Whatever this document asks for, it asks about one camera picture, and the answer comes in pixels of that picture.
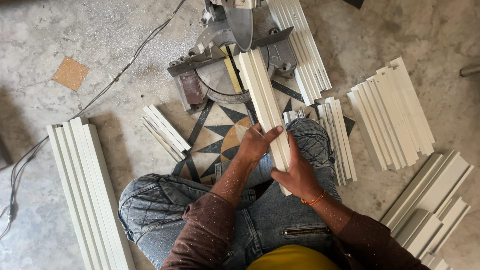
electrical wire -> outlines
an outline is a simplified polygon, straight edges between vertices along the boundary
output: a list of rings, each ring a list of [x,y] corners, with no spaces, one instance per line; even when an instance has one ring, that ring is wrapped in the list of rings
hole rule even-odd
[[[117,74],[117,76],[107,85],[107,87],[105,87],[97,96],[95,96],[92,101],[90,101],[78,114],[76,114],[75,116],[73,116],[72,118],[70,118],[70,120],[78,117],[79,115],[81,115],[88,107],[90,107],[90,105],[92,105],[95,101],[97,101],[97,99],[99,99],[102,95],[104,95],[112,86],[115,82],[117,82],[119,80],[119,78],[123,75],[123,73],[125,71],[127,71],[128,68],[130,68],[130,66],[133,64],[133,62],[135,62],[135,60],[138,58],[138,56],[140,55],[140,53],[142,52],[142,50],[145,48],[145,45],[147,45],[150,41],[152,41],[152,39],[154,39],[158,33],[160,33],[160,31],[162,31],[165,27],[167,27],[167,25],[170,23],[170,21],[172,20],[172,18],[175,16],[175,14],[177,14],[177,11],[180,9],[180,7],[182,7],[183,3],[185,2],[186,0],[182,0],[177,8],[175,9],[175,11],[172,13],[172,15],[163,23],[161,24],[159,27],[155,28],[152,33],[150,33],[150,35],[143,41],[143,43],[140,45],[140,47],[137,49],[137,51],[135,52],[135,54],[133,55],[132,59],[130,60],[130,62]],[[36,144],[32,149],[30,149],[30,151],[28,151],[16,164],[15,166],[13,167],[12,169],[12,174],[11,174],[11,177],[10,177],[10,186],[12,188],[12,193],[10,195],[10,205],[8,205],[6,208],[8,208],[8,223],[7,223],[7,227],[6,229],[3,231],[3,233],[0,235],[0,239],[2,239],[2,237],[10,230],[10,228],[12,227],[12,216],[13,216],[13,213],[15,212],[15,209],[14,209],[14,201],[15,201],[15,195],[16,195],[16,190],[15,190],[15,186],[16,186],[16,183],[17,183],[17,180],[20,176],[20,174],[22,173],[22,170],[25,168],[25,166],[35,157],[35,154],[38,152],[38,150],[40,149],[40,146],[48,139],[48,136],[45,137],[43,140],[41,140],[38,144]],[[31,152],[33,151],[33,153],[27,158],[27,160],[23,163],[23,165],[20,167],[20,169],[18,170],[18,172],[16,172],[16,169],[18,167],[18,165],[20,164],[20,162],[22,162],[23,159],[25,159],[26,156],[28,156],[28,154],[30,154]],[[3,216],[6,208],[3,210],[2,214],[0,215],[0,218]]]

orange tile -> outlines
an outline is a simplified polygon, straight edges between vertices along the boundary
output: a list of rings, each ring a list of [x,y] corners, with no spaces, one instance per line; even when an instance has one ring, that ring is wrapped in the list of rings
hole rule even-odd
[[[80,64],[72,58],[65,57],[57,72],[53,75],[53,80],[73,91],[78,91],[89,70],[89,67]]]

person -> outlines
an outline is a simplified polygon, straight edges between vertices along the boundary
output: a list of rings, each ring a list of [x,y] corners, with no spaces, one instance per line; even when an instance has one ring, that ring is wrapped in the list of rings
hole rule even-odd
[[[330,139],[316,121],[296,119],[264,138],[254,129],[214,186],[149,174],[126,187],[119,219],[157,269],[428,269],[387,227],[341,203]],[[282,132],[287,172],[265,155]],[[257,199],[252,187],[272,178]]]

brown shirt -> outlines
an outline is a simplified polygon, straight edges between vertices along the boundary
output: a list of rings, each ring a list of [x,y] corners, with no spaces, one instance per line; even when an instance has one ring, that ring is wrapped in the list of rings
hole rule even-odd
[[[235,208],[213,193],[189,204],[183,214],[187,224],[161,269],[217,269],[232,245],[235,217]],[[356,212],[334,236],[333,256],[346,270],[429,270],[390,236],[387,227]]]

jeans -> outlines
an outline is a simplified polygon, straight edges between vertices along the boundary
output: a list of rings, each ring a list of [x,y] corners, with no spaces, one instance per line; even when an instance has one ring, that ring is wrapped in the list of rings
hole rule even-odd
[[[320,185],[340,200],[334,181],[335,157],[325,129],[304,118],[289,122],[286,129],[295,136]],[[229,164],[220,164],[219,174]],[[249,176],[237,206],[233,244],[225,254],[224,269],[246,269],[263,254],[284,245],[301,245],[329,254],[331,231],[311,207],[294,195],[283,195],[277,182],[258,200],[249,189],[269,181],[272,166],[267,154]],[[160,268],[186,224],[181,218],[185,208],[211,188],[171,175],[149,174],[133,180],[123,191],[119,207],[119,219],[128,239]]]

